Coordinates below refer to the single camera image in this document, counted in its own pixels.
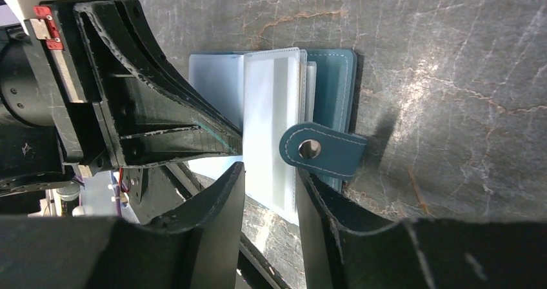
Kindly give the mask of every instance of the red clip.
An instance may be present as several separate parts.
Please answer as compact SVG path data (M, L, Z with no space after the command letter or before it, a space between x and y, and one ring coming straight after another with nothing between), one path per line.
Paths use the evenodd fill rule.
M51 9L47 6L35 6L34 13L36 14L36 18L44 19L46 26L48 27L51 39L46 40L46 46L49 50L63 50L59 29L57 29L57 25L53 20Z

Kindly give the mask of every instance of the screw hole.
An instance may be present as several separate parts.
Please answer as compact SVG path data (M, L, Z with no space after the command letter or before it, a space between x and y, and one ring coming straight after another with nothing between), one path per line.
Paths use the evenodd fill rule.
M141 11L138 7L134 6L133 7L133 14L135 14L135 17L136 18L140 18L141 17Z

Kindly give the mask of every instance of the wallet strap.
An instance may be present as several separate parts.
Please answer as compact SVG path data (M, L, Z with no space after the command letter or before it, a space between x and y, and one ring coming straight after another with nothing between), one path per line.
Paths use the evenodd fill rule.
M366 139L317 123L290 127L279 143L281 158L311 173L349 180L359 166Z

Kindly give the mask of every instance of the gray marble table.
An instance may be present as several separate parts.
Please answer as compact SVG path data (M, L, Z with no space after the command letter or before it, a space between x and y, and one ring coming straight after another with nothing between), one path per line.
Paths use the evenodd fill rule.
M344 194L363 207L390 219L547 215L547 0L141 2L184 76L193 51L355 50L352 132L370 146ZM244 232L267 228L266 257L304 288L297 228L253 204Z

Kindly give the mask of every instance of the blue leather cover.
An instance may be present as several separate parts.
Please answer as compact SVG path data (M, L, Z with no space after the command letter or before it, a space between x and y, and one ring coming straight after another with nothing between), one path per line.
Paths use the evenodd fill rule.
M313 121L338 132L347 133L353 105L357 56L344 49L307 49L308 61L317 63ZM325 174L319 178L340 191L342 181Z
M300 156L299 147L307 139L321 144L321 152L313 159ZM363 156L366 139L334 131L317 123L300 123L290 127L279 143L279 153L289 165L304 168L316 175L349 180Z

